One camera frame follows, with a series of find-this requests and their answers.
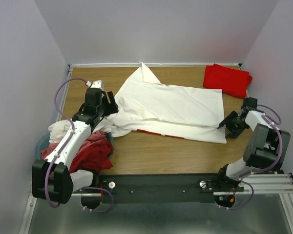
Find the white printed t-shirt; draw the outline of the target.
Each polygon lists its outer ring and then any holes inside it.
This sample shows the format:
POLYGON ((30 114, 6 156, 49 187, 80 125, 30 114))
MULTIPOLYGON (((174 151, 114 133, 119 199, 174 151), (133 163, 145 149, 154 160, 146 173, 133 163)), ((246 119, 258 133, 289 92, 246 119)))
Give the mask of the white printed t-shirt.
POLYGON ((144 64, 123 83, 115 101, 118 113, 96 130, 122 137, 131 131, 225 144, 222 91, 162 84, 144 64))

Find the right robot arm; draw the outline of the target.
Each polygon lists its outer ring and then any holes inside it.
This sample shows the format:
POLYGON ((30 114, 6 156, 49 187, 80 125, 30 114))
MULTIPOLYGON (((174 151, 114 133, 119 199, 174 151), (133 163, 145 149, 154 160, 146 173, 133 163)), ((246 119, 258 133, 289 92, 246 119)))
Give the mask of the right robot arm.
POLYGON ((245 129, 251 129, 252 135, 242 158, 219 170, 215 178, 217 189, 226 191, 249 175, 281 168, 291 139, 289 132, 278 128, 281 123, 275 110, 258 104, 252 97, 243 99, 240 112, 232 111, 219 123, 218 128, 225 128, 228 138, 236 139, 245 129))

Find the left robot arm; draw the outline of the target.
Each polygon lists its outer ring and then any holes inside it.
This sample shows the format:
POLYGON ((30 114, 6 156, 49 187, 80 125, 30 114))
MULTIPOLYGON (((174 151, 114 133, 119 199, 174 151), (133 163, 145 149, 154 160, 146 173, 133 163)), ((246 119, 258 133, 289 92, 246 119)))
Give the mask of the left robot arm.
POLYGON ((84 188, 92 193, 98 180, 87 170, 70 173, 69 168, 84 141, 101 120, 118 112, 112 91, 88 88, 84 103, 71 118, 71 127, 58 146, 44 159, 32 165, 32 194, 45 199, 52 208, 66 204, 73 192, 84 188))

